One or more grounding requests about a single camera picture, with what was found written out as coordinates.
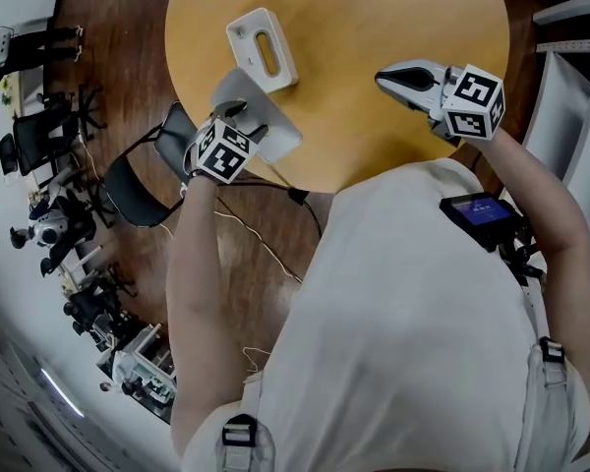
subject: backpack strap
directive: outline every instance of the backpack strap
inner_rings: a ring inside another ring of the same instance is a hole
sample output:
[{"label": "backpack strap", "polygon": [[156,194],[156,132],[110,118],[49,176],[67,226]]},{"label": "backpack strap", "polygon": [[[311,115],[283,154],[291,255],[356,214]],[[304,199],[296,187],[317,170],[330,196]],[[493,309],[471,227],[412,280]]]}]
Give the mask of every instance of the backpack strap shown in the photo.
[{"label": "backpack strap", "polygon": [[515,472],[562,470],[573,431],[571,411],[563,348],[542,337],[529,355],[527,396]]},{"label": "backpack strap", "polygon": [[267,472],[273,469],[274,447],[268,429],[258,421],[263,373],[245,380],[239,414],[230,419],[217,446],[223,472]]}]

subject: white plastic holder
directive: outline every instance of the white plastic holder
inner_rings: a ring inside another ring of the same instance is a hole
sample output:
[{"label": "white plastic holder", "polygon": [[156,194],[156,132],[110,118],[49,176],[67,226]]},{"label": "white plastic holder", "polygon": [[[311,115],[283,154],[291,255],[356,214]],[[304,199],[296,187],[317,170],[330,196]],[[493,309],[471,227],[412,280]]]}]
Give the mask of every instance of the white plastic holder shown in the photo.
[{"label": "white plastic holder", "polygon": [[[225,29],[236,63],[264,92],[273,92],[297,84],[299,76],[277,16],[261,7],[246,14]],[[265,33],[275,57],[277,72],[269,73],[258,45],[258,35]]]}]

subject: strap buckle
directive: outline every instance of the strap buckle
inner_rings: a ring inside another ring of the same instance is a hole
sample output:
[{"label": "strap buckle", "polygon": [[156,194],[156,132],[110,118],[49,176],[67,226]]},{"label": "strap buckle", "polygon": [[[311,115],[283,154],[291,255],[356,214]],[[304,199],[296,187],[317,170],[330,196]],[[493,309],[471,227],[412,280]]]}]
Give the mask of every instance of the strap buckle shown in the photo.
[{"label": "strap buckle", "polygon": [[223,445],[256,447],[258,422],[248,414],[239,414],[229,420],[222,431]]},{"label": "strap buckle", "polygon": [[540,348],[542,348],[542,360],[554,364],[565,363],[565,352],[563,346],[558,342],[552,341],[549,337],[540,338]]}]

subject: white t-shirt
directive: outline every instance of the white t-shirt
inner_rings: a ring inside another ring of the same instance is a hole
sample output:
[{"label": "white t-shirt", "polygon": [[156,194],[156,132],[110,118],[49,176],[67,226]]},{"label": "white t-shirt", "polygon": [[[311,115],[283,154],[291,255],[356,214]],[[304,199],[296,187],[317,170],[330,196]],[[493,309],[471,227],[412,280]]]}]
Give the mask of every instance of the white t-shirt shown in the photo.
[{"label": "white t-shirt", "polygon": [[[537,338],[498,254],[439,209],[477,192],[471,172],[443,159],[335,198],[265,368],[259,421],[275,471],[513,469]],[[582,445],[590,410],[579,391]],[[216,470],[215,443],[237,406],[207,418],[184,471]]]}]

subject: wooden floor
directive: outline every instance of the wooden floor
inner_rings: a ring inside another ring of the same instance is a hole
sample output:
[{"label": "wooden floor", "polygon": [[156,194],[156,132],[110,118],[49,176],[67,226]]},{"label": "wooden floor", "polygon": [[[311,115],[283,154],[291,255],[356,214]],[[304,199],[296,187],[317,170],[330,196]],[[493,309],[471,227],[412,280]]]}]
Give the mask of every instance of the wooden floor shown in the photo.
[{"label": "wooden floor", "polygon": [[[555,1],[562,0],[505,0],[511,46],[504,126],[518,139],[526,131],[542,71],[542,59],[534,54],[538,33],[531,15]],[[85,52],[76,65],[66,62],[50,66],[47,83],[50,91],[75,90],[80,83],[104,86],[100,111],[108,129],[89,145],[100,176],[116,155],[162,121],[176,99],[164,54],[167,3],[60,0],[54,26],[85,27]],[[143,147],[132,157],[138,175],[161,201],[173,205],[179,197],[178,181],[153,150]],[[476,155],[476,151],[462,148],[455,157],[469,166]],[[500,187],[483,160],[477,174],[487,189],[496,191]],[[319,241],[315,224],[304,208],[291,202],[284,192],[267,188],[221,188],[220,196],[263,234],[293,271],[304,276]],[[331,199],[319,194],[310,197],[322,225]],[[176,221],[177,215],[173,215],[166,224],[174,231]],[[227,218],[217,222],[227,314],[243,345],[270,350],[299,285],[284,275],[255,236],[240,224]],[[164,229],[137,229],[122,219],[108,242],[123,272],[137,281],[139,296],[127,302],[127,307],[151,323],[166,323],[164,282],[170,243]]]}]

